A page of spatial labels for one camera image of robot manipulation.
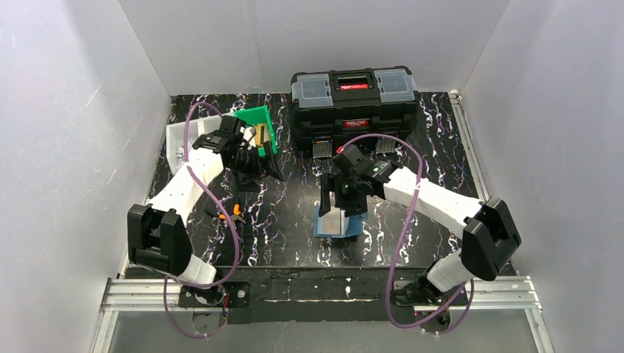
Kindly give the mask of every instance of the black marble table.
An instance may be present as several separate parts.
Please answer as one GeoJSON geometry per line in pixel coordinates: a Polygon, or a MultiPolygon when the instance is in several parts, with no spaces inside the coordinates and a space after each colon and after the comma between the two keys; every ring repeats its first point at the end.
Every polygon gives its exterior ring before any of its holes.
{"type": "MultiPolygon", "coordinates": [[[[369,200],[369,219],[364,235],[353,239],[327,239],[312,236],[315,202],[319,201],[319,175],[329,161],[302,158],[290,143],[288,94],[201,95],[173,97],[168,124],[184,121],[189,107],[207,101],[223,113],[266,105],[269,107],[279,140],[278,165],[285,182],[264,179],[261,192],[238,195],[245,225],[238,225],[241,242],[240,265],[322,267],[322,266],[388,266],[407,207],[381,199],[369,200]]],[[[466,152],[461,142],[449,96],[446,93],[424,93],[420,106],[425,118],[408,141],[425,161],[424,177],[462,195],[477,197],[466,152]]],[[[199,116],[208,111],[201,109],[199,116]]],[[[396,149],[404,165],[416,170],[416,158],[396,149]]],[[[154,196],[172,178],[163,144],[149,194],[154,196]]],[[[233,176],[226,173],[211,185],[213,192],[232,209],[233,176]]],[[[224,222],[211,218],[205,208],[210,199],[204,195],[197,202],[188,222],[188,233],[194,253],[216,265],[233,263],[233,241],[224,222]]],[[[423,215],[412,221],[402,244],[400,265],[426,268],[431,262],[458,248],[458,239],[448,229],[423,215]]]]}

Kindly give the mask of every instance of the robotic arm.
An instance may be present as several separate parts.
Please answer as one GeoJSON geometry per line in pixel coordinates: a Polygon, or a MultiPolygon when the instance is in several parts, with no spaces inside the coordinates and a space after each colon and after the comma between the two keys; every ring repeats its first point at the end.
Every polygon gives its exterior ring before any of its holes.
{"type": "Polygon", "coordinates": [[[435,303],[444,292],[473,277],[493,281],[522,242],[501,199],[482,202],[426,179],[416,186],[416,174],[409,169],[386,158],[371,161],[354,145],[338,153],[333,162],[338,170],[322,176],[319,217],[330,211],[329,192],[334,192],[336,206],[349,217],[366,212],[366,196],[409,206],[419,188],[416,211],[462,239],[461,250],[434,262],[416,282],[396,290],[398,302],[435,303]]]}
{"type": "Polygon", "coordinates": [[[237,184],[255,189],[255,181],[266,176],[283,180],[270,142],[264,143],[261,159],[255,146],[255,130],[231,115],[223,115],[218,130],[201,135],[188,153],[188,162],[147,204],[135,204],[128,212],[128,257],[138,265],[206,285],[214,282],[216,269],[193,255],[186,222],[202,195],[188,167],[208,185],[230,169],[237,184]]]}

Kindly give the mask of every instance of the red label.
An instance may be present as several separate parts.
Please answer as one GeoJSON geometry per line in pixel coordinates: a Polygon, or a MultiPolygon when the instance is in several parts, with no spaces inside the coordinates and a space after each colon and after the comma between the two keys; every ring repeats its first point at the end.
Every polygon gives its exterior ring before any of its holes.
{"type": "Polygon", "coordinates": [[[342,126],[344,127],[359,127],[359,126],[367,126],[368,124],[369,124],[369,119],[346,120],[342,122],[342,126]]]}
{"type": "Polygon", "coordinates": [[[353,85],[340,85],[340,90],[366,90],[368,87],[368,83],[355,83],[353,85]]]}

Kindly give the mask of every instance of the white wall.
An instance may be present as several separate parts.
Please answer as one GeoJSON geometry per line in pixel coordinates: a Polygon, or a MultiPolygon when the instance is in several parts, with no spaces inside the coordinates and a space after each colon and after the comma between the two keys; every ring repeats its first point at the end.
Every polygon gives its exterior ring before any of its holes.
{"type": "Polygon", "coordinates": [[[512,0],[464,90],[557,352],[621,352],[624,3],[512,0]]]}
{"type": "Polygon", "coordinates": [[[87,352],[169,98],[117,1],[0,14],[0,351],[87,352]]]}
{"type": "Polygon", "coordinates": [[[120,0],[171,95],[289,92],[298,71],[407,65],[461,88],[508,0],[120,0]]]}

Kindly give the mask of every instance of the black toolbox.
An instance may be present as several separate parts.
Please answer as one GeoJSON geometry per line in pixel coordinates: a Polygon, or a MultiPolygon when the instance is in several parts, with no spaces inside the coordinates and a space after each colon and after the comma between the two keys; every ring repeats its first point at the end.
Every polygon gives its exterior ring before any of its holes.
{"type": "MultiPolygon", "coordinates": [[[[405,139],[422,116],[421,93],[405,66],[298,73],[291,80],[291,137],[300,151],[331,157],[348,140],[366,133],[405,139]]],[[[366,139],[377,153],[394,141],[366,139]]]]}

